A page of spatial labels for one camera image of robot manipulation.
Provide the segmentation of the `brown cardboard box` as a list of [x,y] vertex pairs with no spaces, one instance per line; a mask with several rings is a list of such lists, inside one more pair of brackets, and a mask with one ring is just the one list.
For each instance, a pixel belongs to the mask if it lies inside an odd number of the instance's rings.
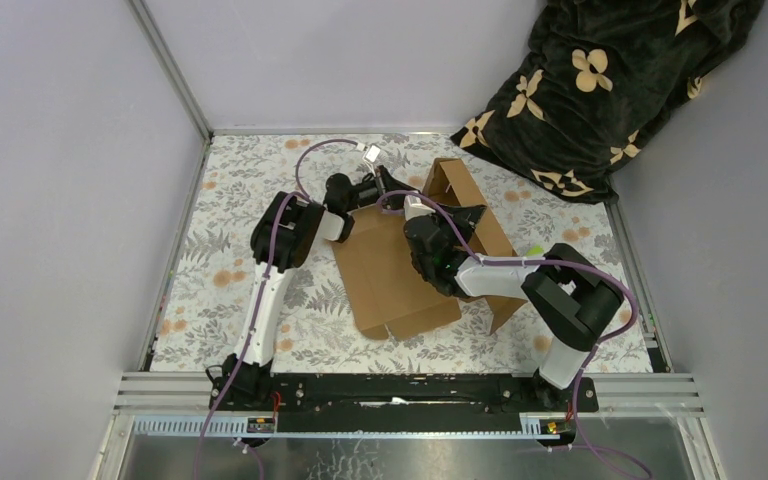
[[[436,159],[421,192],[442,207],[487,206],[465,163],[457,158]],[[449,325],[460,319],[460,304],[473,300],[442,295],[421,278],[411,264],[403,232],[406,221],[394,213],[403,202],[390,205],[354,211],[348,239],[332,244],[355,325],[373,340],[407,340]],[[467,243],[480,254],[516,253],[489,206]]]

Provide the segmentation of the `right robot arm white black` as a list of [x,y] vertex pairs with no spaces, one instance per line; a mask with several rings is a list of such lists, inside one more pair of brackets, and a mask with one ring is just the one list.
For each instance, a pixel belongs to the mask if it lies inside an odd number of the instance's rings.
[[535,402],[557,412],[573,398],[572,383],[624,301],[620,283],[572,247],[556,244],[548,257],[499,257],[471,250],[486,206],[431,206],[404,201],[403,232],[422,279],[445,296],[528,301],[554,339],[537,369]]

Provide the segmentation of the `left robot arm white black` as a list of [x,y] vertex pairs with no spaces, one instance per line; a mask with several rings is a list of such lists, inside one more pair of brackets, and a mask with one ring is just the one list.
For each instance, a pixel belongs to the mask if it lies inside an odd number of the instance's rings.
[[334,174],[325,188],[321,202],[306,199],[301,192],[276,194],[256,224],[250,239],[255,273],[246,330],[221,365],[206,368],[213,406],[238,403],[256,411],[267,404],[272,394],[266,377],[271,373],[285,295],[313,243],[345,242],[355,225],[354,211],[375,204],[386,193],[414,189],[384,167],[375,167],[357,183]]

